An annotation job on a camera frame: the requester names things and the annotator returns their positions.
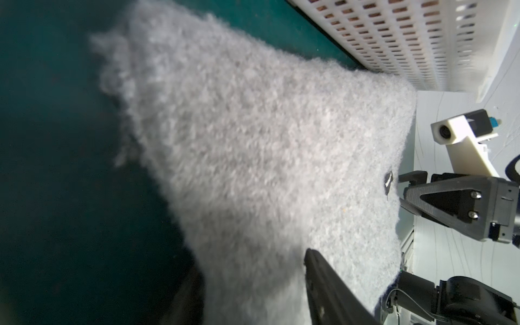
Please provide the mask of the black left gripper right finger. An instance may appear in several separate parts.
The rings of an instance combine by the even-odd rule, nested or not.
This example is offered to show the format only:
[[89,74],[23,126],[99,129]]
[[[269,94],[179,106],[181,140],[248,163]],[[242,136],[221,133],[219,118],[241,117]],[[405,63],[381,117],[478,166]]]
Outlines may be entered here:
[[322,254],[307,249],[305,283],[313,325],[377,325]]

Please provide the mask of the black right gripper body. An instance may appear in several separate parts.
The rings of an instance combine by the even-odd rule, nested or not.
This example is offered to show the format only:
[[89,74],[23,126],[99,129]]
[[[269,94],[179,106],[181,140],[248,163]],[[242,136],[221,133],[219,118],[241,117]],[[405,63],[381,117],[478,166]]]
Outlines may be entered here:
[[487,239],[519,249],[519,184],[498,177],[488,177],[487,181]]

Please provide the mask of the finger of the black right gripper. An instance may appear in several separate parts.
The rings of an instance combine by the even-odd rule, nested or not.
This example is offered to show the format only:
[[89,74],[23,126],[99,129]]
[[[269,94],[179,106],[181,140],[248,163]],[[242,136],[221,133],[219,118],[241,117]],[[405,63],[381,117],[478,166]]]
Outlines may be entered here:
[[427,180],[426,171],[398,177],[407,184],[400,199],[405,210],[477,241],[498,240],[496,177],[443,173]]

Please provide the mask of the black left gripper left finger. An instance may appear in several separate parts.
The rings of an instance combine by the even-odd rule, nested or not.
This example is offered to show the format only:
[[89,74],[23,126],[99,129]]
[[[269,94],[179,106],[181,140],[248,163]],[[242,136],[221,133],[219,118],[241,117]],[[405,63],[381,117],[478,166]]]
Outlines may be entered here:
[[201,324],[204,307],[204,278],[196,265],[192,266],[160,319],[161,325]]

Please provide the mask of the grey fuzzy scarf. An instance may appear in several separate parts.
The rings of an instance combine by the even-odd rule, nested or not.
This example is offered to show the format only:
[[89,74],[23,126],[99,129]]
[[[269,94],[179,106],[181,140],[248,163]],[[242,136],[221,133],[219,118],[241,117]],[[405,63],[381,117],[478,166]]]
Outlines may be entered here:
[[318,250],[372,311],[401,261],[397,174],[417,92],[306,60],[171,1],[92,35],[123,109],[118,163],[158,183],[205,279],[204,324],[309,324]]

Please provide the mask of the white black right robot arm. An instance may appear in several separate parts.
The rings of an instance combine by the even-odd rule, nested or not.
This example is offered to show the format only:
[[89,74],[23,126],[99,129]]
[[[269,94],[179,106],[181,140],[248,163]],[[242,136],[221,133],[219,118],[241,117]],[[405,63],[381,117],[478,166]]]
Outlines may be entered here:
[[[407,186],[401,206],[431,222],[474,239],[519,246],[519,173],[506,178],[413,171],[400,175]],[[383,295],[377,315],[398,307],[436,324],[518,324],[519,307],[507,295],[465,276],[433,284],[402,272]]]

